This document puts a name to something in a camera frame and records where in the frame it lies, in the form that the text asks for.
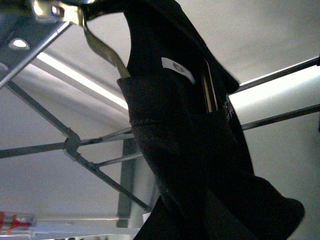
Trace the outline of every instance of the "hole in metal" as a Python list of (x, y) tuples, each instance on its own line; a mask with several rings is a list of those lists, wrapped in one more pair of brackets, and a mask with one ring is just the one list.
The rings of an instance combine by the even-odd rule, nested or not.
[(22, 38), (15, 38), (9, 43), (12, 50), (29, 50), (29, 44)]

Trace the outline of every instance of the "clothing rack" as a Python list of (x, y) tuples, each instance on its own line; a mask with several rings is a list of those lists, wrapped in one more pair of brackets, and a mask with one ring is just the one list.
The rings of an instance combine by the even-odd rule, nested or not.
[[(33, 99), (30, 95), (28, 95), (17, 84), (10, 81), (25, 66), (27, 66), (40, 52), (42, 52), (47, 46), (49, 46), (56, 38), (58, 38), (63, 32), (65, 32), (70, 26), (68, 22), (65, 22), (65, 23), (50, 24), (46, 27), (43, 27), (43, 25), (37, 23), (34, 19), (25, 17), (23, 18), (23, 20), (25, 23), (23, 25), (24, 31), (16, 32), (15, 33), (16, 35), (12, 35), (11, 37), (13, 39), (19, 38), (19, 34), (23, 32), (23, 38), (27, 40), (27, 42), (31, 43), (29, 46), (30, 50), (25, 52), (22, 51), (18, 56), (18, 59), (15, 59), (15, 64), (13, 64), (10, 69), (8, 69), (5, 75), (0, 74), (0, 88), (6, 85), (12, 92), (18, 95), (38, 114), (40, 114), (48, 122), (50, 122), (53, 126), (55, 126), (60, 132), (62, 132), (65, 135), (66, 140), (65, 142), (58, 142), (58, 143), (52, 143), (52, 144), (3, 149), (3, 150), (0, 150), (0, 159), (22, 156), (22, 155), (29, 155), (29, 154), (36, 154), (36, 153), (42, 153), (42, 152), (48, 152), (48, 151), (55, 151), (55, 150), (64, 150), (65, 154), (69, 156), (73, 161), (82, 165), (84, 168), (86, 168), (88, 171), (90, 171), (91, 173), (96, 175), (98, 178), (103, 180), (106, 184), (110, 185), (116, 191), (126, 195), (129, 199), (137, 203), (144, 210), (151, 211), (151, 206), (142, 202), (140, 199), (134, 196), (131, 192), (129, 192), (126, 188), (116, 183), (113, 179), (111, 179), (108, 175), (106, 175), (104, 172), (100, 170), (100, 167), (102, 166), (125, 162), (128, 160), (139, 158), (142, 156), (141, 153), (136, 152), (129, 155), (125, 155), (120, 158), (111, 159), (105, 162), (93, 163), (86, 160), (77, 152), (80, 146), (133, 139), (134, 136), (131, 133), (130, 127), (106, 136), (99, 137), (99, 138), (81, 140), (77, 133), (75, 133), (72, 129), (65, 126), (61, 121), (59, 121), (48, 110), (46, 110), (42, 105), (40, 105), (35, 99)], [(34, 29), (40, 29), (39, 31), (37, 31), (37, 37), (36, 37), (38, 41), (32, 41), (32, 38), (35, 37)], [(8, 53), (10, 49), (8, 47), (6, 49), (0, 49), (0, 50), (1, 50), (0, 61), (2, 61), (2, 58), (5, 58), (6, 55), (10, 56), (10, 54)], [(246, 89), (253, 88), (255, 86), (267, 83), (269, 81), (275, 80), (285, 75), (292, 74), (302, 69), (314, 66), (317, 64), (318, 61), (319, 61), (318, 58), (313, 58), (311, 60), (302, 62), (300, 64), (294, 65), (292, 67), (289, 67), (281, 71), (278, 71), (276, 73), (270, 74), (268, 76), (262, 77), (260, 79), (257, 79), (256, 81), (253, 81), (251, 83), (241, 86), (237, 92), (241, 92)], [(255, 122), (250, 122), (250, 123), (244, 124), (242, 126), (242, 129), (246, 131), (249, 129), (265, 126), (268, 124), (300, 117), (306, 114), (311, 114), (319, 111), (320, 111), (320, 104), (317, 104), (310, 107), (276, 115), (273, 117), (261, 119)]]

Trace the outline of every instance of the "metal rod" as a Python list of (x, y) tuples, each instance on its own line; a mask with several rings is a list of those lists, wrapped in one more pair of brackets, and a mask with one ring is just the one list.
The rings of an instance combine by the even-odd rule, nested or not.
[(264, 118), (264, 119), (261, 119), (258, 121), (249, 122), (249, 123), (242, 125), (242, 130), (245, 131), (245, 130), (249, 130), (249, 129), (254, 129), (254, 128), (261, 127), (261, 126), (274, 124), (277, 122), (301, 117), (301, 116), (304, 116), (307, 114), (313, 114), (316, 112), (320, 112), (320, 104), (312, 105), (312, 106), (301, 108), (301, 109), (298, 109), (295, 111), (290, 111), (290, 112), (286, 112), (286, 113), (279, 114), (276, 116)]
[(133, 139), (135, 136), (132, 133), (123, 134), (123, 135), (116, 135), (110, 138), (98, 137), (92, 139), (85, 139), (80, 142), (80, 146), (91, 145), (91, 144), (100, 144), (100, 143), (107, 143), (125, 139)]
[(117, 190), (118, 192), (126, 195), (128, 198), (130, 198), (133, 202), (138, 204), (141, 208), (143, 208), (146, 211), (151, 211), (151, 208), (145, 204), (143, 201), (141, 201), (139, 198), (134, 196), (131, 192), (129, 192), (127, 189), (122, 187), (120, 184), (115, 182), (111, 177), (106, 175), (104, 172), (102, 172), (99, 168), (96, 167), (96, 165), (92, 162), (87, 161), (84, 157), (82, 157), (78, 152), (76, 151), (66, 151), (66, 154), (71, 157), (74, 161), (88, 169), (90, 172), (92, 172), (94, 175), (96, 175), (98, 178), (103, 180), (106, 184)]
[(38, 146), (26, 146), (26, 147), (18, 147), (12, 149), (0, 150), (0, 159), (28, 155), (28, 154), (37, 154), (54, 150), (61, 150), (65, 148), (65, 143), (52, 143), (52, 144), (44, 144)]
[(263, 77), (259, 77), (258, 79), (254, 79), (254, 80), (252, 80), (251, 82), (249, 82), (247, 84), (241, 85), (239, 87), (239, 89), (237, 91), (235, 91), (233, 94), (242, 92), (244, 90), (247, 90), (247, 89), (250, 89), (250, 88), (253, 88), (253, 87), (256, 87), (256, 86), (259, 86), (261, 84), (265, 84), (267, 82), (276, 80), (276, 79), (284, 77), (286, 75), (293, 74), (293, 73), (298, 72), (300, 70), (307, 69), (307, 68), (310, 68), (312, 66), (315, 66), (315, 65), (317, 65), (319, 59), (320, 59), (320, 57), (315, 57), (315, 58), (312, 58), (310, 60), (298, 63), (298, 64), (290, 66), (290, 67), (287, 67), (287, 68), (282, 69), (280, 71), (268, 74), (268, 75), (263, 76)]
[[(133, 134), (125, 134), (122, 136), (111, 137), (109, 139), (106, 139), (103, 142), (104, 143), (113, 142), (113, 141), (120, 141), (124, 139), (132, 139), (132, 138), (134, 138)], [(84, 143), (80, 143), (80, 146), (86, 146), (86, 145), (98, 144), (98, 143), (100, 142), (84, 142)], [(29, 155), (29, 154), (37, 154), (37, 153), (43, 153), (43, 152), (49, 152), (49, 151), (55, 151), (55, 150), (62, 150), (62, 149), (65, 149), (65, 147), (66, 147), (65, 142), (58, 142), (58, 143), (42, 144), (42, 145), (36, 145), (36, 146), (4, 149), (4, 150), (0, 150), (0, 159), (22, 156), (22, 155)]]
[(115, 158), (115, 159), (112, 159), (112, 160), (109, 160), (109, 161), (104, 161), (104, 162), (100, 162), (100, 163), (96, 163), (96, 167), (97, 168), (101, 168), (103, 166), (107, 166), (107, 165), (111, 165), (111, 164), (117, 164), (117, 163), (122, 163), (124, 161), (128, 161), (128, 160), (132, 160), (132, 159), (136, 159), (136, 158), (140, 158), (142, 157), (142, 153), (141, 152), (138, 152), (138, 153), (134, 153), (134, 154), (130, 154), (130, 155), (127, 155), (127, 156), (122, 156), (122, 157), (119, 157), (119, 158)]
[(106, 217), (92, 217), (92, 216), (37, 216), (37, 222), (68, 222), (68, 221), (117, 221), (129, 220), (130, 216), (106, 216)]
[(9, 89), (18, 94), (24, 102), (26, 102), (31, 108), (33, 108), (38, 114), (45, 118), (49, 123), (56, 127), (66, 137), (69, 137), (71, 133), (74, 133), (70, 128), (65, 126), (59, 119), (52, 115), (47, 109), (45, 109), (40, 103), (33, 99), (28, 93), (12, 81), (8, 82)]
[(41, 44), (32, 49), (30, 53), (24, 57), (23, 60), (19, 62), (13, 69), (11, 69), (4, 78), (0, 79), (0, 89), (22, 69), (24, 69), (25, 66), (27, 66), (39, 53), (41, 53), (54, 40), (63, 34), (70, 26), (71, 24), (68, 22), (56, 24), (51, 35), (49, 35)]
[(118, 135), (121, 135), (121, 134), (130, 133), (130, 132), (131, 132), (131, 127), (127, 127), (127, 128), (125, 128), (125, 129), (116, 131), (116, 132), (114, 132), (114, 133), (111, 133), (111, 134), (102, 136), (101, 138), (102, 138), (103, 140), (106, 140), (106, 139), (113, 138), (113, 137), (118, 136)]

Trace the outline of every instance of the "red object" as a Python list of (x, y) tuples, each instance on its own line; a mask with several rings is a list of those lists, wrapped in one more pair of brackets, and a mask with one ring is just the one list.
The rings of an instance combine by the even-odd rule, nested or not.
[(3, 211), (0, 211), (0, 232), (4, 222), (5, 222), (5, 213)]
[(9, 228), (8, 231), (6, 231), (7, 235), (10, 235), (12, 230), (18, 227), (29, 227), (30, 223), (29, 222), (20, 222), (17, 220), (17, 214), (13, 215), (13, 220), (11, 223), (11, 227)]

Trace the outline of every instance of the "fluorescent light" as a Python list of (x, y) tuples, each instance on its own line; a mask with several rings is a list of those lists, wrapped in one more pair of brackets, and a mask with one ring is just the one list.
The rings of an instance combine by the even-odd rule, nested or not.
[(306, 62), (309, 62), (310, 60), (311, 60), (311, 59), (306, 60), (306, 61), (303, 61), (303, 62), (300, 62), (300, 63), (297, 63), (297, 64), (292, 65), (292, 66), (285, 67), (285, 68), (283, 68), (283, 69), (280, 69), (280, 70), (275, 71), (275, 72), (272, 72), (272, 73), (268, 73), (268, 74), (263, 75), (263, 76), (256, 77), (256, 78), (251, 79), (251, 80), (249, 80), (249, 81), (245, 81), (245, 82), (241, 83), (241, 84), (240, 84), (240, 86), (243, 86), (243, 85), (246, 85), (246, 84), (249, 84), (249, 83), (255, 82), (255, 81), (257, 81), (257, 80), (263, 79), (263, 78), (268, 77), (268, 76), (271, 76), (271, 75), (273, 75), (273, 74), (276, 74), (276, 73), (282, 72), (282, 71), (284, 71), (284, 70), (287, 70), (287, 69), (293, 68), (293, 67), (295, 67), (295, 66), (298, 66), (298, 65), (304, 64), (304, 63), (306, 63)]
[(233, 106), (236, 109), (254, 105), (280, 96), (288, 91), (296, 91), (299, 86), (306, 82), (314, 82), (319, 79), (320, 69), (317, 66), (291, 73), (273, 81), (249, 88), (247, 90), (230, 95)]
[(13, 50), (29, 50), (29, 44), (22, 38), (15, 38), (9, 43), (9, 47)]
[(59, 62), (58, 60), (54, 59), (53, 57), (49, 56), (46, 53), (41, 52), (37, 58), (42, 62), (50, 65), (51, 67), (55, 68), (56, 70), (60, 71), (61, 73), (67, 75), (68, 77), (74, 79), (78, 83), (86, 86), (87, 88), (95, 91), (96, 93), (100, 94), (101, 96), (111, 100), (112, 102), (118, 104), (119, 106), (123, 107), (124, 109), (128, 110), (128, 105), (126, 101), (122, 100), (120, 97), (112, 94), (111, 92), (105, 90), (103, 87), (95, 84), (94, 82), (90, 81), (85, 76), (81, 75), (80, 73), (76, 72), (75, 70), (71, 69), (70, 67), (64, 65), (63, 63)]

